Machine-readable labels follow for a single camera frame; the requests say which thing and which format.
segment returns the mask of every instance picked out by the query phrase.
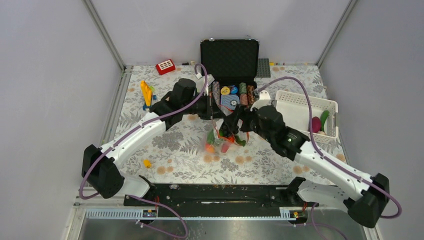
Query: white wall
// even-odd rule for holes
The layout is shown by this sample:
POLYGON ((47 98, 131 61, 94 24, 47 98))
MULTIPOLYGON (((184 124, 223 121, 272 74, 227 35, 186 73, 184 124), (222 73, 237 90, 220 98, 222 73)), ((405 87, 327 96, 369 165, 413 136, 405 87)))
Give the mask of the white wall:
POLYGON ((208 38, 260 40, 260 57, 315 64, 349 0, 92 0, 128 65, 200 60, 208 38))
POLYGON ((60 239, 119 74, 80 0, 1 2, 0 239, 60 239))
POLYGON ((423 238, 423 10, 422 0, 359 1, 321 68, 351 164, 386 175, 403 207, 379 220, 384 240, 423 238))

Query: white basket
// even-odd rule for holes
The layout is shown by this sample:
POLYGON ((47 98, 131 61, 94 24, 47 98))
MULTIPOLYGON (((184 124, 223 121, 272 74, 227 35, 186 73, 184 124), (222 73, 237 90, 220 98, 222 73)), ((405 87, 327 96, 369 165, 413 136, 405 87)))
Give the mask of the white basket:
MULTIPOLYGON (((308 102, 303 94, 278 90, 275 96, 275 108, 282 114, 286 126, 301 131, 310 137, 308 102)), ((339 107, 337 102, 319 97, 309 97, 312 106, 312 117, 321 117, 323 111, 328 110, 329 116, 324 124, 324 132, 327 135, 313 134, 316 142, 327 144, 339 137, 339 125, 337 114, 339 107)))

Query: case lid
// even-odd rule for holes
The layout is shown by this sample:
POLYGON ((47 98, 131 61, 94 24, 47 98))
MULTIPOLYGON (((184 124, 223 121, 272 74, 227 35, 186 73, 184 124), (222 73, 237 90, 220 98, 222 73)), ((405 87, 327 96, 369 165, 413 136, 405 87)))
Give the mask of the case lid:
POLYGON ((200 60, 217 80, 253 80, 258 70, 259 41, 215 39, 200 43, 200 60))

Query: red object with white buttons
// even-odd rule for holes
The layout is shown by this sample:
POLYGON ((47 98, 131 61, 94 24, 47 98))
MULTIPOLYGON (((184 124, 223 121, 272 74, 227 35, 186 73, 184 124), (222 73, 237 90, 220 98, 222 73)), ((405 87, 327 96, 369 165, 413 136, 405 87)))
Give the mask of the red object with white buttons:
POLYGON ((171 59, 156 64, 156 70, 159 75, 164 75, 175 70, 175 64, 171 59))

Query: floral pattern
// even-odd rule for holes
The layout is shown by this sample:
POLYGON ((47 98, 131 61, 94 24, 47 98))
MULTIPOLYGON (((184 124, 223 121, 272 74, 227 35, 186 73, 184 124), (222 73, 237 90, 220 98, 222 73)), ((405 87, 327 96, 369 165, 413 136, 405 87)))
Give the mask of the floral pattern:
MULTIPOLYGON (((256 78, 255 81, 258 86, 263 86, 283 76, 301 80, 311 96, 327 98, 316 66, 272 66, 271 78, 256 78)), ((193 66, 178 66, 176 70, 162 76, 155 66, 134 66, 115 137, 146 114, 142 109, 144 99, 140 91, 141 81, 154 87, 153 94, 160 99, 172 90, 174 83, 180 78, 195 80, 193 66)), ((276 82, 267 90, 272 99, 277 90, 303 93, 301 87, 291 80, 276 82)), ((295 177, 304 177, 319 184, 332 184, 313 169, 277 155, 255 133, 250 134, 245 147, 231 146, 226 154, 206 152, 203 147, 204 139, 211 127, 209 121, 201 120, 197 115, 186 115, 167 132, 156 136, 151 144, 135 152, 121 170, 128 174, 145 176, 153 183, 287 185, 295 177), (151 168, 144 166, 144 159, 151 162, 151 168)), ((346 161, 339 139, 318 145, 339 160, 346 161)))

